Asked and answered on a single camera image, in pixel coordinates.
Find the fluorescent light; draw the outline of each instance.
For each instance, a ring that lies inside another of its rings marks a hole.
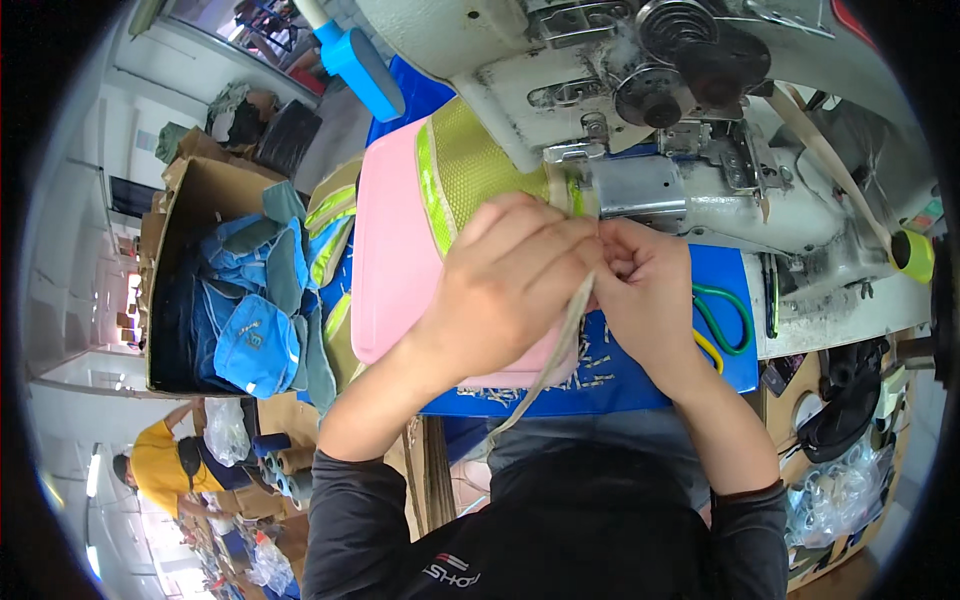
[[[100,475],[100,461],[103,457],[94,454],[90,457],[90,471],[86,475],[86,495],[94,497],[97,495],[97,477]]]
[[[100,579],[100,561],[97,559],[96,546],[86,547],[86,559],[90,562],[90,568],[93,570],[93,574],[97,576],[97,579]]]

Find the sewing machine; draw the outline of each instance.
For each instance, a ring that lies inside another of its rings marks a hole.
[[[896,80],[835,0],[357,0],[464,98],[521,171],[578,174],[601,217],[768,252],[786,300],[864,293],[895,269],[764,99],[806,114],[896,230],[939,194]]]

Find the scissors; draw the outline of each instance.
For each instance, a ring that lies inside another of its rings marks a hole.
[[[724,335],[720,325],[716,322],[716,319],[713,318],[713,313],[710,312],[710,309],[707,306],[707,303],[704,302],[702,296],[716,296],[718,298],[722,298],[732,304],[733,308],[736,309],[736,312],[740,314],[740,321],[743,323],[743,333],[741,334],[742,337],[739,344],[733,346],[727,340],[727,336]],[[750,346],[750,341],[754,339],[754,319],[753,315],[751,315],[747,310],[747,306],[740,300],[740,298],[737,297],[736,294],[730,290],[725,290],[713,285],[694,283],[693,305],[704,318],[704,321],[707,323],[707,329],[710,330],[710,334],[713,336],[713,339],[716,341],[717,346],[719,346],[720,349],[730,356],[737,356],[738,354],[742,354],[747,350],[747,348]],[[697,346],[702,348],[704,352],[706,352],[707,355],[713,359],[713,365],[717,372],[723,374],[723,356],[720,354],[717,348],[696,329],[693,330],[693,339],[696,340]]]

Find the pink fabric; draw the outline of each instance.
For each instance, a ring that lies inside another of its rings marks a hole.
[[[364,154],[353,243],[351,342],[357,358],[376,362],[420,318],[433,298],[443,262],[420,199],[415,138],[425,119],[377,139]],[[560,322],[503,372],[461,387],[528,388],[557,342]],[[571,352],[547,385],[566,381]]]

